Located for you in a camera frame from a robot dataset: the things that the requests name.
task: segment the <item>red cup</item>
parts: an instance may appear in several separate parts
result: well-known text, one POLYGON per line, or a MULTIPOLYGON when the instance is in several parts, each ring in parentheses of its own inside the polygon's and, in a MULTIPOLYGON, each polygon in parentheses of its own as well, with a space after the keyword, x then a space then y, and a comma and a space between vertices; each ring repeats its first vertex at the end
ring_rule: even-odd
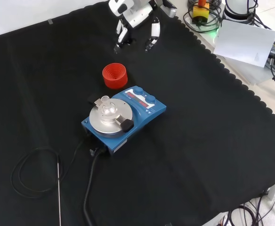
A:
POLYGON ((105 85, 111 89, 120 89, 124 87, 128 81, 126 68, 119 63, 107 65, 103 69, 102 75, 105 85))

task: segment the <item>blue knob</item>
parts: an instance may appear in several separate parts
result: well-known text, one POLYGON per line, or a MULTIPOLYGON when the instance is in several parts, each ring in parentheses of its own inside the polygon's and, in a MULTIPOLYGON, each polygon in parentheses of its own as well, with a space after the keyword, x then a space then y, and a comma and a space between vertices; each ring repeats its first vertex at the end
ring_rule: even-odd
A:
POLYGON ((133 89, 133 92, 137 95, 143 95, 143 89, 138 86, 133 89))
POLYGON ((145 101, 146 101, 147 103, 154 104, 154 103, 155 103, 155 97, 149 95, 149 96, 146 97, 145 101))

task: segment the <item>black cloth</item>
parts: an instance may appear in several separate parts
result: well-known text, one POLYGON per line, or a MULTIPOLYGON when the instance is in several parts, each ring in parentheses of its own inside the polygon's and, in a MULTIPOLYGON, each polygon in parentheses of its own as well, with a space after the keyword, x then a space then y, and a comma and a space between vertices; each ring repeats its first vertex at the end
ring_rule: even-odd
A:
MULTIPOLYGON (((88 96, 113 95, 102 78, 113 62, 167 111, 112 157, 96 164, 89 205, 99 226, 200 226, 275 184, 275 115, 224 69, 177 18, 161 10, 150 53, 151 19, 115 55, 118 19, 99 3, 0 36, 0 225, 58 225, 57 193, 29 200, 10 186, 21 154, 51 146, 67 167, 91 110, 88 96)), ((84 225, 89 147, 61 184, 63 225, 84 225)), ((24 181, 45 188, 56 164, 39 154, 24 181)))

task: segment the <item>scalloped edge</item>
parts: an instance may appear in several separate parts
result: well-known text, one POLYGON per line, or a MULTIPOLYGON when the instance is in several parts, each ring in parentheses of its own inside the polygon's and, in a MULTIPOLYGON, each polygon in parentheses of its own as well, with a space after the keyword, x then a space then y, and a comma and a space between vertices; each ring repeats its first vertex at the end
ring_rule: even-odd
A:
POLYGON ((260 104, 265 108, 266 111, 268 111, 268 113, 271 115, 271 117, 275 121, 275 114, 273 113, 273 110, 270 109, 269 107, 267 107, 267 104, 264 101, 262 101, 259 96, 255 95, 254 91, 250 90, 247 85, 242 84, 242 81, 239 79, 239 77, 236 76, 235 74, 232 74, 230 72, 230 70, 227 69, 223 63, 221 63, 221 59, 217 58, 217 56, 215 54, 213 54, 209 49, 207 49, 206 46, 204 44, 202 44, 202 41, 179 19, 178 16, 175 16, 174 20, 176 21, 176 23, 179 23, 182 27, 187 29, 189 31, 189 33, 196 39, 196 41, 198 42, 200 47, 204 48, 206 50, 206 52, 208 52, 211 56, 213 56, 216 63, 218 65, 220 65, 220 67, 223 68, 223 70, 225 71, 225 74, 230 76, 231 79, 234 79, 234 83, 236 83, 236 85, 240 85, 245 91, 247 91, 249 94, 251 94, 251 96, 253 96, 256 100, 258 100, 260 102, 260 104))

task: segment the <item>white card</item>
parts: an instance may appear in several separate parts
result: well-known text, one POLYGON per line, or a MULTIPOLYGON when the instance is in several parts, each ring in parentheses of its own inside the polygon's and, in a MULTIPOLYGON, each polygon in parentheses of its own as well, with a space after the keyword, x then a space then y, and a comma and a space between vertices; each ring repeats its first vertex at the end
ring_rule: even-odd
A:
POLYGON ((223 20, 214 54, 264 67, 274 41, 275 31, 223 20))

